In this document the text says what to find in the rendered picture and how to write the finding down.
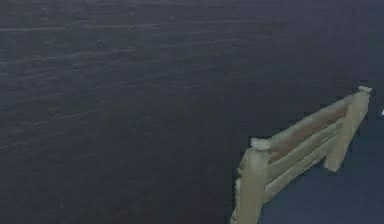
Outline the pale wooden bed headboard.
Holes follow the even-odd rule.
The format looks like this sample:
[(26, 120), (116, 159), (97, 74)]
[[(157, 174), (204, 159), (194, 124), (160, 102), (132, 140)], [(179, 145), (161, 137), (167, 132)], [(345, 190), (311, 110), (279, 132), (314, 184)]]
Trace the pale wooden bed headboard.
[(371, 91), (360, 86), (270, 138), (252, 138), (237, 168), (229, 224), (258, 224), (263, 206), (320, 161), (338, 171), (368, 112)]

